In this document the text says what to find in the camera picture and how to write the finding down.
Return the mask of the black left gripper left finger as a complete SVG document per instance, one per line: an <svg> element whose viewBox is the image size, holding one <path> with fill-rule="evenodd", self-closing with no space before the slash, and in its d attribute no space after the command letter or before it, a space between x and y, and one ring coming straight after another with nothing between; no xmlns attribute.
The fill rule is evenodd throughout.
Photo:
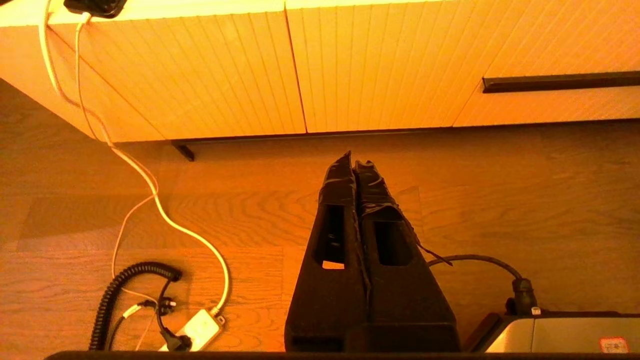
<svg viewBox="0 0 640 360"><path fill-rule="evenodd" d="M370 280L352 153L327 168L285 321L288 353L342 353L368 319Z"/></svg>

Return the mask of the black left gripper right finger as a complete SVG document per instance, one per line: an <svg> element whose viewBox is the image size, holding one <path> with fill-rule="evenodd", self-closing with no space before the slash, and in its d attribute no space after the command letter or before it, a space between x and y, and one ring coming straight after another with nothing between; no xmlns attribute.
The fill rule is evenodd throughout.
<svg viewBox="0 0 640 360"><path fill-rule="evenodd" d="M354 166L368 281L362 353L458 353L457 319L418 246L418 236L371 161Z"/></svg>

